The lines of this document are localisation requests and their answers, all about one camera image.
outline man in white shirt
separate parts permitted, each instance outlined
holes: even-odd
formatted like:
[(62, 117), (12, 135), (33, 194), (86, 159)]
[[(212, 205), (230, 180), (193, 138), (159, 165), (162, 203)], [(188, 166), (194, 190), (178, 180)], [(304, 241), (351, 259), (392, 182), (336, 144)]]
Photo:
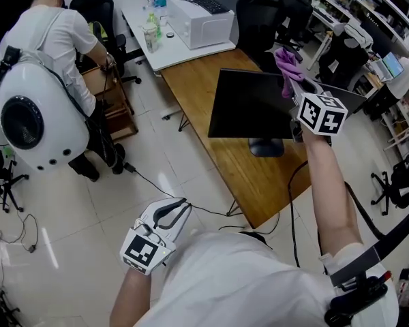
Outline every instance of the man in white shirt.
[(379, 119), (409, 91), (409, 58), (400, 57), (399, 62), (403, 72), (377, 91), (363, 107), (364, 113), (369, 115), (372, 121)]
[[(79, 94), (76, 101), (91, 118), (91, 121), (87, 121), (90, 135), (87, 148), (95, 151), (108, 166), (112, 167), (114, 174), (120, 174), (123, 171), (124, 148), (116, 144), (117, 153), (113, 149), (114, 144), (108, 133), (103, 104), (89, 92), (75, 64), (76, 49), (103, 66), (111, 64), (113, 58), (92, 34), (83, 16), (77, 11), (64, 9), (63, 6), (64, 0), (33, 0), (31, 7), (20, 16), (1, 40), (0, 61), (7, 46), (25, 49), (31, 44), (31, 40), (40, 40), (38, 50), (52, 57), (73, 82)], [(84, 154), (71, 161), (69, 165), (78, 174), (92, 181), (96, 181), (100, 176)]]
[[(312, 180), (320, 258), (329, 274), (359, 257), (365, 248), (352, 200), (332, 148), (303, 131)], [(129, 269), (110, 316), (110, 327), (132, 326), (326, 326), (330, 301), (343, 294), (326, 275), (282, 263), (256, 238), (245, 234), (193, 236), (168, 263), (160, 299), (150, 308), (151, 277)], [(385, 273), (381, 264), (367, 276)], [(393, 282), (373, 305), (357, 313), (352, 326), (396, 326)]]

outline laptop screen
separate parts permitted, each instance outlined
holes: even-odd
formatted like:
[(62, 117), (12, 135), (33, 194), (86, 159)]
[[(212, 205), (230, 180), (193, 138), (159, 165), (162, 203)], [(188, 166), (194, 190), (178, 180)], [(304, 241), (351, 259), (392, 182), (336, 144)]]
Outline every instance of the laptop screen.
[(403, 67), (398, 61), (397, 58), (395, 58), (394, 54), (392, 52), (388, 53), (384, 58), (383, 58), (383, 63), (386, 65), (388, 68), (389, 72), (391, 75), (396, 78), (398, 77), (402, 72), (403, 72)]

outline purple cloth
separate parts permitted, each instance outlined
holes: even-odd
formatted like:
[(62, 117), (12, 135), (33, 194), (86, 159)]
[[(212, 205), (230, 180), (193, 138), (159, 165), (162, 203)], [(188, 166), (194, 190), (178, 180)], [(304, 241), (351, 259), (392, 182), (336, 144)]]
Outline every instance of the purple cloth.
[(292, 89), (289, 83), (289, 78), (297, 82), (303, 81), (305, 75), (297, 67), (295, 56), (285, 48), (279, 48), (274, 53), (274, 59), (277, 67), (282, 71), (285, 79), (284, 90), (282, 91), (283, 98), (290, 98)]

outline white cube with marker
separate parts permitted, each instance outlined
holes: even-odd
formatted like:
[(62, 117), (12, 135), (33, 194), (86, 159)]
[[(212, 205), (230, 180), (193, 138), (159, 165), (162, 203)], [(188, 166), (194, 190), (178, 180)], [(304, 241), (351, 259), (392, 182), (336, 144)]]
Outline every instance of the white cube with marker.
[(338, 99), (328, 95), (303, 93), (298, 120), (321, 136), (336, 136), (346, 120), (348, 110)]

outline round black speaker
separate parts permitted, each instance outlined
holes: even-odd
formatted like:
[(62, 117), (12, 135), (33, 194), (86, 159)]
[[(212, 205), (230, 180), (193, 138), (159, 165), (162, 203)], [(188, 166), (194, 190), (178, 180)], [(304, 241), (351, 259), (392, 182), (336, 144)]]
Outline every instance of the round black speaker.
[(29, 98), (9, 99), (1, 111), (1, 126), (9, 142), (22, 150), (37, 146), (44, 133), (42, 115)]

